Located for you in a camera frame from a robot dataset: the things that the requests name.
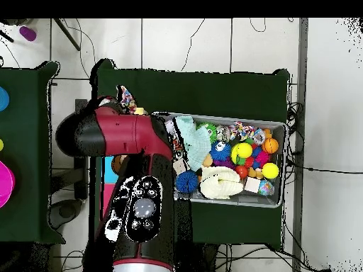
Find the purple object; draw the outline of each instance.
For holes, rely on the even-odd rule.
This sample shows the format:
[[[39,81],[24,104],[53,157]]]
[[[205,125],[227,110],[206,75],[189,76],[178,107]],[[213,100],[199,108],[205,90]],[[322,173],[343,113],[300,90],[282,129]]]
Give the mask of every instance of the purple object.
[[[36,32],[26,26],[21,26],[19,29],[19,33],[29,42],[33,42],[37,37]]]
[[[235,169],[235,165],[231,162],[230,157],[227,157],[227,159],[225,161],[218,161],[218,160],[214,159],[213,163],[216,166],[227,167],[227,168],[232,169],[232,170]]]

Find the plastic bin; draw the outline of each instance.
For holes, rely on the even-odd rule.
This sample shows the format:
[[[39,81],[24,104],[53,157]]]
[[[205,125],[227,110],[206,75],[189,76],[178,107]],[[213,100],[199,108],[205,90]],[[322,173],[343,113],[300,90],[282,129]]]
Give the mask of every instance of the plastic bin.
[[[165,121],[172,119],[173,117],[181,115],[181,113],[165,113],[154,112],[153,115],[164,118]],[[211,117],[206,115],[190,115],[195,123],[210,122],[214,125],[232,125],[235,121],[241,121],[244,125],[250,125],[259,128],[269,128],[272,132],[272,137],[279,143],[279,149],[277,152],[270,155],[270,162],[275,163],[279,167],[279,176],[274,180],[269,180],[274,184],[274,195],[262,196],[249,191],[243,191],[237,195],[230,196],[230,199],[205,199],[199,192],[192,194],[180,193],[177,190],[174,191],[174,199],[178,198],[190,198],[191,201],[200,203],[220,203],[224,205],[246,205],[264,208],[276,208],[282,203],[282,196],[284,193],[284,180],[285,180],[285,168],[286,168],[286,154],[288,137],[288,128],[286,124],[272,121],[257,121],[246,119],[234,119],[223,117]]]

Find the green table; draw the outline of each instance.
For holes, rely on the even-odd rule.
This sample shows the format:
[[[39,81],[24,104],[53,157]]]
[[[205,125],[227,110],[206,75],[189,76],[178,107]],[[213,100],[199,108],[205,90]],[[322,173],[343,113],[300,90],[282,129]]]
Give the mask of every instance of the green table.
[[[151,69],[115,69],[105,59],[96,65],[93,93],[116,95],[122,84],[148,113],[167,111],[229,118],[286,122],[289,73],[232,74],[158,72]],[[100,160],[95,195],[100,195]],[[264,244],[281,248],[281,212],[278,208],[255,208],[192,203],[194,242],[209,244]],[[95,220],[99,220],[96,201]]]
[[[0,208],[0,242],[61,243],[47,220],[50,194],[48,84],[58,64],[35,69],[0,68],[0,86],[10,103],[0,112],[0,160],[16,177],[15,189]]]

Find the orange ball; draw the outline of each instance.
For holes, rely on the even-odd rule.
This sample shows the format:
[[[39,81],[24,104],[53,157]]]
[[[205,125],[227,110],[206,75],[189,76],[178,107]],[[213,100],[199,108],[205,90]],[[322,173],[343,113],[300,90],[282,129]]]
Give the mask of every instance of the orange ball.
[[[272,137],[267,138],[262,144],[262,150],[267,153],[275,153],[279,148],[279,143]]]

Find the blue object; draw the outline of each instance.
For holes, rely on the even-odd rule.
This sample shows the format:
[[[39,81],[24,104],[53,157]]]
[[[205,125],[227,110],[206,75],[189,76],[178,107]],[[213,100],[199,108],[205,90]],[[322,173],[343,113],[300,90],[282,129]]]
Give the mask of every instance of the blue object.
[[[0,112],[9,105],[9,95],[3,88],[0,87]]]
[[[258,146],[256,148],[253,149],[251,157],[253,157],[254,159],[257,157],[257,155],[262,151],[261,146]]]
[[[198,188],[198,176],[188,170],[177,176],[175,186],[182,193],[193,193]]]
[[[210,154],[213,160],[225,161],[230,156],[231,149],[232,147],[228,143],[216,141],[212,144]]]
[[[252,164],[252,168],[254,170],[256,170],[257,168],[259,168],[260,166],[261,166],[261,164],[258,161],[254,161],[253,164]]]

